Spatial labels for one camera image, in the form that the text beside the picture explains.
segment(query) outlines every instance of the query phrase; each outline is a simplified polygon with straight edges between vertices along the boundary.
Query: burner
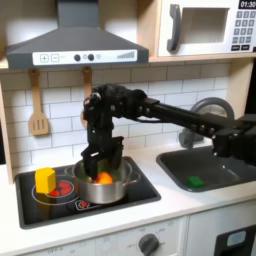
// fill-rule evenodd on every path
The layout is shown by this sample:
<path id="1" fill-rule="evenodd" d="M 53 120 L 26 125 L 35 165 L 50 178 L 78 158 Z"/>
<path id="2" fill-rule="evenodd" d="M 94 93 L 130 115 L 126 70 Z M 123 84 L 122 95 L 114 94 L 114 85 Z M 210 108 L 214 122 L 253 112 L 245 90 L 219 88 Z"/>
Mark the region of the burner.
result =
<path id="1" fill-rule="evenodd" d="M 56 188 L 49 194 L 45 194 L 46 196 L 52 198 L 60 198 L 64 196 L 70 195 L 74 191 L 74 185 L 66 180 L 61 180 L 57 182 Z"/>
<path id="2" fill-rule="evenodd" d="M 50 194 L 36 193 L 36 186 L 32 188 L 32 197 L 38 203 L 44 205 L 65 205 L 76 201 L 78 197 L 75 194 L 74 185 L 71 181 L 64 180 L 65 175 L 56 175 L 57 184 Z"/>

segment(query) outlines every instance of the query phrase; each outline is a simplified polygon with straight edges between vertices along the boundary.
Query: control knob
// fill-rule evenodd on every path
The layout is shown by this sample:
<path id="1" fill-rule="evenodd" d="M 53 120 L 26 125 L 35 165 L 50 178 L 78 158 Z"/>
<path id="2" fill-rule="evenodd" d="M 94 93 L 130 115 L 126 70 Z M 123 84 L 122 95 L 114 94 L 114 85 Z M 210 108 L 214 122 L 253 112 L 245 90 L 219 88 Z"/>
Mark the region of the control knob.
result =
<path id="1" fill-rule="evenodd" d="M 139 241 L 139 248 L 144 256 L 150 256 L 159 247 L 159 240 L 154 234 L 147 234 Z"/>

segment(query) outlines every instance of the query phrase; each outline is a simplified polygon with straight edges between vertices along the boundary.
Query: hood control panel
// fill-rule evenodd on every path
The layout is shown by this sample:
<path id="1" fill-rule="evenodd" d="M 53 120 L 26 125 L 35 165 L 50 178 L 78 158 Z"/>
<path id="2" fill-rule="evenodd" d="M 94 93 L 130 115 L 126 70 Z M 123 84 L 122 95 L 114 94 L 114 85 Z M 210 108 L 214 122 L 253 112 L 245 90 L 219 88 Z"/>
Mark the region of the hood control panel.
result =
<path id="1" fill-rule="evenodd" d="M 34 52 L 34 66 L 137 62 L 137 50 Z"/>

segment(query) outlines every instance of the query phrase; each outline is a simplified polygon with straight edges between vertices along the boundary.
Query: yellow toy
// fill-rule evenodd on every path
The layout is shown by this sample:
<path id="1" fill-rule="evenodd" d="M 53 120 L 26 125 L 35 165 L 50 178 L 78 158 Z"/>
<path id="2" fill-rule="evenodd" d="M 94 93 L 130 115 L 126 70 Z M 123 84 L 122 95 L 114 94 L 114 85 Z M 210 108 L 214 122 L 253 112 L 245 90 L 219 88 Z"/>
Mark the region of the yellow toy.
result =
<path id="1" fill-rule="evenodd" d="M 56 188 L 56 173 L 52 168 L 38 169 L 35 173 L 36 192 L 49 194 Z"/>

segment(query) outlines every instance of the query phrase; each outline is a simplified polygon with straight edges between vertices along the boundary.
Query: countertop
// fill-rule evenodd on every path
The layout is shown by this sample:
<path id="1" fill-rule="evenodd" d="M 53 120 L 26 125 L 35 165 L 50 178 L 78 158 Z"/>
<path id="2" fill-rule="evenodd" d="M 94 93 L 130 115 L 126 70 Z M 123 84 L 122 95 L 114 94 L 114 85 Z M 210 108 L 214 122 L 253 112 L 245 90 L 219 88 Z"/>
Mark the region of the countertop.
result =
<path id="1" fill-rule="evenodd" d="M 0 255 L 25 254 L 256 198 L 256 182 L 203 193 L 180 189 L 155 160 L 163 152 L 180 149 L 168 145 L 124 152 L 155 186 L 160 201 L 30 230 L 19 226 L 15 184 L 8 185 L 6 167 L 0 166 Z"/>

